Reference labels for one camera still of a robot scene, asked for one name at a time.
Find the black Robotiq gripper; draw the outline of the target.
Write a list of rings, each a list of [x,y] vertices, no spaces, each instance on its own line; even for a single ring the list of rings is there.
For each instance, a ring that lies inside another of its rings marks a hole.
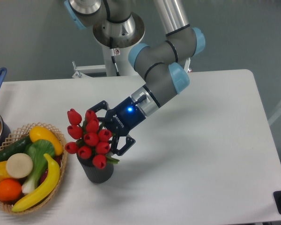
[[[105,127],[112,133],[116,133],[116,128],[118,128],[119,136],[114,136],[111,140],[111,153],[117,156],[124,155],[136,143],[136,140],[128,135],[129,132],[145,120],[145,115],[138,106],[134,105],[131,97],[112,109],[103,100],[87,111],[96,114],[100,110],[105,110],[106,114],[104,117],[97,116],[98,120],[105,120]]]

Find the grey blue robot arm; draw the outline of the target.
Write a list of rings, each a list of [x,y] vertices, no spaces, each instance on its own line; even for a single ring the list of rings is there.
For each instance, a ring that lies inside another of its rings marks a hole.
[[[93,28],[98,43],[106,48],[104,57],[108,75],[128,75],[135,71],[144,85],[119,105],[110,109],[102,101],[92,107],[114,137],[111,152],[123,155],[135,140],[129,132],[148,116],[181,93],[190,83],[190,58],[205,48],[200,29],[189,25],[179,0],[154,2],[162,20],[166,40],[155,47],[141,42],[145,28],[142,19],[132,11],[129,0],[66,0],[64,5],[79,29]]]

